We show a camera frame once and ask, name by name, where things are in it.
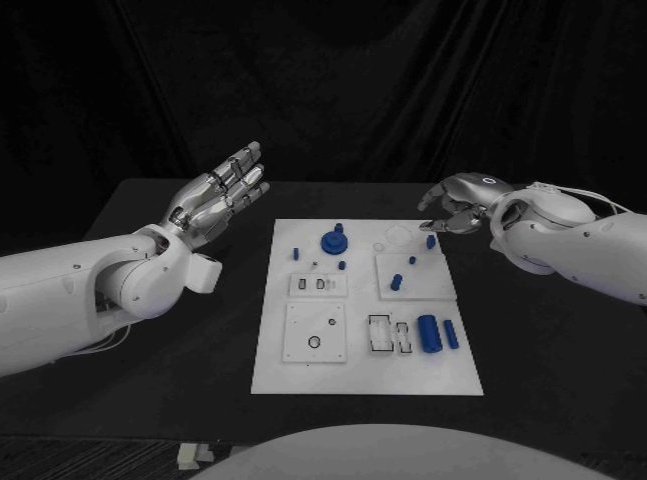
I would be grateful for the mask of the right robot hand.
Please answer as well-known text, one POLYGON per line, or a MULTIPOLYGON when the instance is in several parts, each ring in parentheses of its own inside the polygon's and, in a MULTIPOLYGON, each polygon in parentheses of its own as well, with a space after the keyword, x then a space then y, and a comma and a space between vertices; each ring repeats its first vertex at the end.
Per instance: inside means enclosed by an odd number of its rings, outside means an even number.
POLYGON ((435 233, 468 234, 491 219, 503 198, 514 192, 500 179, 480 173, 458 173, 445 177, 425 192, 416 209, 439 202, 451 217, 425 221, 419 230, 435 233))

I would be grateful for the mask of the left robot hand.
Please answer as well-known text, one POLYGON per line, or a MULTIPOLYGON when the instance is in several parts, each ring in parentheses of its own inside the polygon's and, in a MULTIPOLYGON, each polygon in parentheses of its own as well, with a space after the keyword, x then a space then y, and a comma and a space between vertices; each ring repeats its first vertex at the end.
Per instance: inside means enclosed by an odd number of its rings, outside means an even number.
POLYGON ((266 193, 259 159, 261 145, 252 141, 174 194, 160 226, 191 251, 217 238, 232 217, 266 193))

